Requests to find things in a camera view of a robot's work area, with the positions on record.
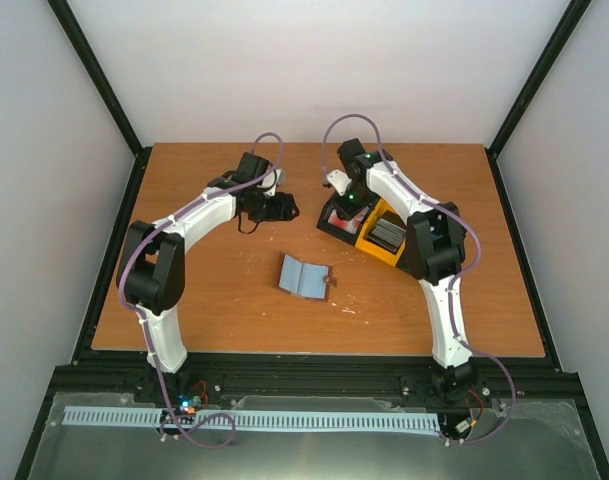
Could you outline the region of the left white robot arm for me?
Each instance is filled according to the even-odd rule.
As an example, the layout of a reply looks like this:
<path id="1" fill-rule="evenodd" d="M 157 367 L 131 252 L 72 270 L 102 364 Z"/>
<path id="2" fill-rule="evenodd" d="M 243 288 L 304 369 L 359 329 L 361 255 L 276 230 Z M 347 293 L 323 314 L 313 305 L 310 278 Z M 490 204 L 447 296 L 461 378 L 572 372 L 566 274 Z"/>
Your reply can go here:
<path id="1" fill-rule="evenodd" d="M 178 303 L 186 285 L 186 255 L 218 226 L 243 214 L 259 225 L 299 215 L 294 197 L 280 192 L 283 170 L 251 152 L 238 167 L 211 180 L 178 211 L 152 223 L 128 227 L 116 275 L 120 303 L 138 317 L 147 360 L 162 371 L 156 388 L 170 402 L 185 400 L 192 378 L 180 369 L 187 359 Z"/>

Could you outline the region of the brown leather card holder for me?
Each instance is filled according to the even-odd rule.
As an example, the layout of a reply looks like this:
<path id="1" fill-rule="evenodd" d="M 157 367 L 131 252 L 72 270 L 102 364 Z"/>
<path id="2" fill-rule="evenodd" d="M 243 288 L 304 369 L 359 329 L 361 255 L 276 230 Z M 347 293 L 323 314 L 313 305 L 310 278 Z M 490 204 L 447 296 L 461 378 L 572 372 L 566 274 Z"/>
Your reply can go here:
<path id="1" fill-rule="evenodd" d="M 304 262 L 285 252 L 278 254 L 273 281 L 276 289 L 301 299 L 327 301 L 337 284 L 332 266 Z"/>

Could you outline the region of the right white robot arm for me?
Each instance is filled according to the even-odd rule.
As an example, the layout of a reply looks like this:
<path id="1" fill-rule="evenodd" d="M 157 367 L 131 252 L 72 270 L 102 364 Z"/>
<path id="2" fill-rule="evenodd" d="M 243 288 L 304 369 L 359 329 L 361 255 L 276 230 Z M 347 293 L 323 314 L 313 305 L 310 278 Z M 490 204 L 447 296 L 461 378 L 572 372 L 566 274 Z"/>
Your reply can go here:
<path id="1" fill-rule="evenodd" d="M 465 261 L 459 210 L 423 192 L 386 151 L 368 152 L 359 139 L 337 149 L 341 168 L 325 176 L 333 194 L 318 228 L 419 282 L 432 330 L 433 391 L 443 402 L 475 381 L 459 299 Z"/>

